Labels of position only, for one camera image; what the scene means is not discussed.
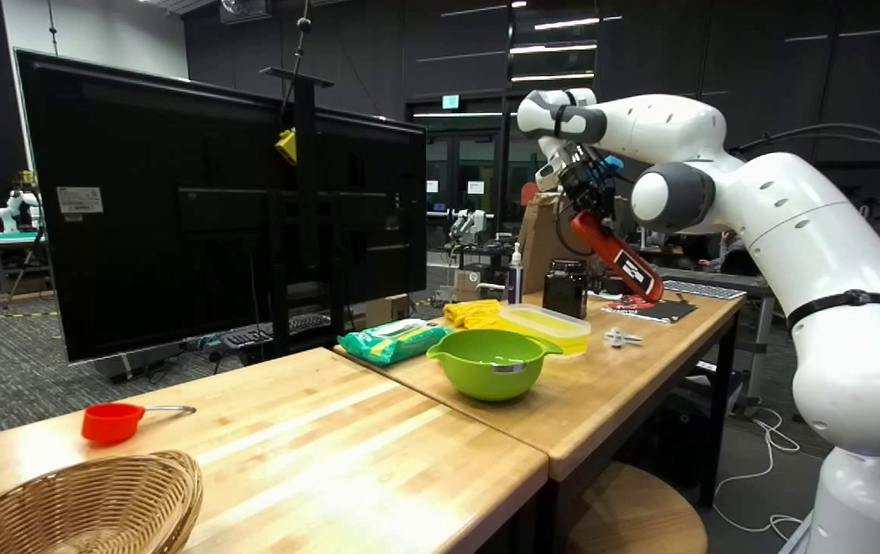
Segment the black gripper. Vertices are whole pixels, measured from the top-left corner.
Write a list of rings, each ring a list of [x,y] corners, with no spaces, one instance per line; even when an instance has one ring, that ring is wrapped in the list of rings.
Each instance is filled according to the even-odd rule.
[[[560,185],[575,212],[589,212],[597,218],[615,216],[615,192],[624,183],[624,161],[615,153],[597,153],[578,149],[560,176]]]

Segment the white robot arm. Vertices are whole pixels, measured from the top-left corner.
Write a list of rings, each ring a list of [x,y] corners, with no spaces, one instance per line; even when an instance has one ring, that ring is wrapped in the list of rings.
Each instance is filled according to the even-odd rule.
[[[587,183],[597,152],[629,158],[646,166],[629,185],[636,221],[742,239],[787,318],[792,404],[831,443],[787,551],[880,554],[880,234],[863,216],[798,153],[732,158],[723,115],[687,96],[535,89],[518,127],[547,183]]]

